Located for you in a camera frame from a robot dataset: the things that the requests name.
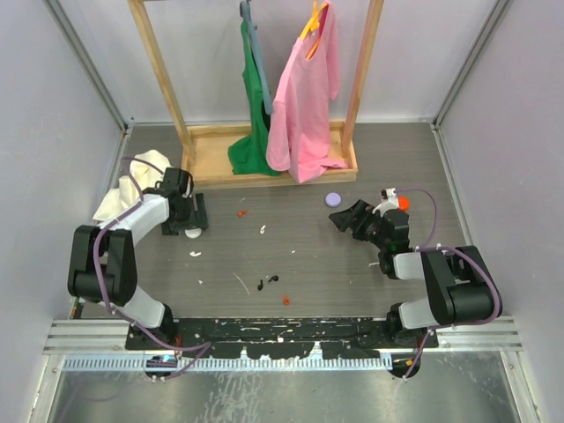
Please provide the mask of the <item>white earbud case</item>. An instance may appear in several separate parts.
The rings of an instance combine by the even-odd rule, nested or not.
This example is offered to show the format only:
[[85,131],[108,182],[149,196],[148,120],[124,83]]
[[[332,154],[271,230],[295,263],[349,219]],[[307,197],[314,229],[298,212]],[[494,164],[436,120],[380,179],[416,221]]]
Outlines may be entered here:
[[190,239],[196,239],[202,234],[203,230],[200,228],[185,230],[185,235]]

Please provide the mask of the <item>purple earbud case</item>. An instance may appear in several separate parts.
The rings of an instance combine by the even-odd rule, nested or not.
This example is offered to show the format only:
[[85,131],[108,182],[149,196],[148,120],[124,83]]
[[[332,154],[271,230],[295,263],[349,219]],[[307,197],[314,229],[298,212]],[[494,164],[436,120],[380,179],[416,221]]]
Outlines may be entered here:
[[330,192],[324,198],[325,204],[330,208],[336,208],[341,205],[342,197],[337,192]]

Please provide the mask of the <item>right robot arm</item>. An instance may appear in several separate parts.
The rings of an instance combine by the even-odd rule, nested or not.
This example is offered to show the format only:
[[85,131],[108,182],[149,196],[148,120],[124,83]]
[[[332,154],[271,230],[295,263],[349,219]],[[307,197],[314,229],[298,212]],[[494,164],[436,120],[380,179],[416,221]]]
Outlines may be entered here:
[[501,316],[500,292],[477,247],[412,247],[409,214],[398,206],[359,200],[329,219],[340,232],[378,248],[383,275],[424,283],[423,298],[390,307],[384,334],[393,345],[408,346],[429,329],[488,324]]

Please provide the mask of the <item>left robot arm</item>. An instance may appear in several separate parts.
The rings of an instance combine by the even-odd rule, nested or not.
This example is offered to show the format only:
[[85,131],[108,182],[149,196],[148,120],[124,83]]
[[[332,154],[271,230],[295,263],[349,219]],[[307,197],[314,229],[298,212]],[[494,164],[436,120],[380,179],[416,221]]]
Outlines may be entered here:
[[198,237],[209,227],[204,195],[194,192],[192,175],[168,167],[162,179],[143,189],[117,217],[79,226],[73,235],[67,289],[129,321],[157,349],[179,342],[172,309],[137,282],[135,247],[155,227],[164,236]]

